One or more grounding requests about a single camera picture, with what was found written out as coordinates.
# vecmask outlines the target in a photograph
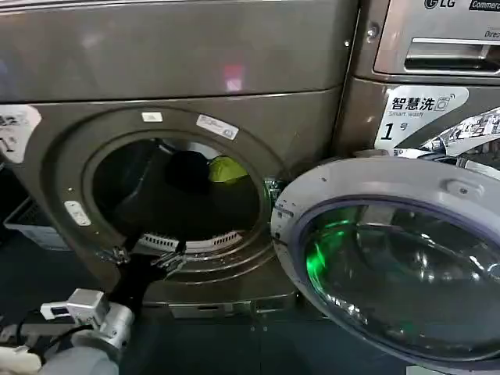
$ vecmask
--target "smart wash label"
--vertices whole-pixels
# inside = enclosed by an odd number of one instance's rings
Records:
[[[404,85],[387,92],[384,117],[375,139],[378,149],[395,148],[469,98],[465,87]]]

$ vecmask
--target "front-loading washer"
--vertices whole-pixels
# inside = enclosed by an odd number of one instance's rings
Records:
[[[347,159],[280,195],[279,258],[364,341],[442,373],[498,373],[498,0],[360,4],[333,148]]]
[[[334,151],[419,148],[441,137],[435,147],[461,155],[498,138],[497,5],[362,2]]]
[[[104,288],[128,238],[186,241],[147,303],[275,309],[296,289],[272,204],[328,153],[356,16],[351,0],[2,2],[0,148]]]

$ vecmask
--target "cable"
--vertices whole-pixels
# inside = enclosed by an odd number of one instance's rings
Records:
[[[23,335],[22,335],[23,325],[26,323],[28,318],[30,318],[31,316],[33,316],[35,314],[40,314],[40,311],[36,310],[36,309],[28,311],[27,314],[25,315],[25,317],[23,318],[23,320],[21,320],[20,323],[17,325],[17,328],[16,328],[16,345],[17,346],[24,345],[25,341],[23,341]]]
[[[71,328],[70,330],[67,330],[65,333],[60,334],[56,338],[53,338],[48,344],[42,346],[41,348],[32,348],[28,352],[34,353],[38,355],[41,359],[45,359],[45,353],[54,345],[58,344],[59,342],[63,341],[64,339],[68,338],[72,334],[75,334],[76,332],[80,332],[81,330],[92,330],[93,327],[92,325],[88,324],[85,326],[79,326],[79,327],[74,327]]]

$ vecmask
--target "washer door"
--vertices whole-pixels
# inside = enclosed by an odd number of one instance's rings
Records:
[[[500,180],[428,160],[333,161],[272,214],[288,276],[322,313],[426,366],[500,353]]]

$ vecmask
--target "yellow cloth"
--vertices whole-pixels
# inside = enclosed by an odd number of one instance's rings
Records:
[[[210,162],[209,179],[212,182],[231,184],[247,176],[247,171],[229,156],[219,156]]]

